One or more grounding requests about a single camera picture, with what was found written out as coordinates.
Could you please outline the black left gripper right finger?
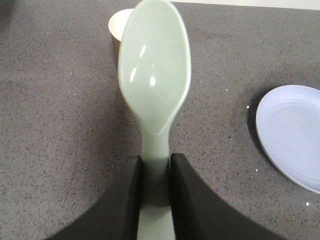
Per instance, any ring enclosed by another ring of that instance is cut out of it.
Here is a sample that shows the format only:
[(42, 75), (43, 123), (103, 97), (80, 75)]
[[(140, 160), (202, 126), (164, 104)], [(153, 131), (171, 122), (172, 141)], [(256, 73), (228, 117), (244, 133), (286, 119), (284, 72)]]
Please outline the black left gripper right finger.
[(170, 158), (170, 202), (178, 240), (281, 240), (211, 190), (182, 153)]

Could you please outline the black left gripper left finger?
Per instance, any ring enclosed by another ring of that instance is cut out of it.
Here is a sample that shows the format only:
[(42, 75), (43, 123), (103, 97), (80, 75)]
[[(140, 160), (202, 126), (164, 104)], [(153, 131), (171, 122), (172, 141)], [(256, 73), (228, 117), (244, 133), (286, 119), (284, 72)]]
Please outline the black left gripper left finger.
[(142, 160), (127, 159), (114, 182), (85, 213), (49, 240), (136, 240)]

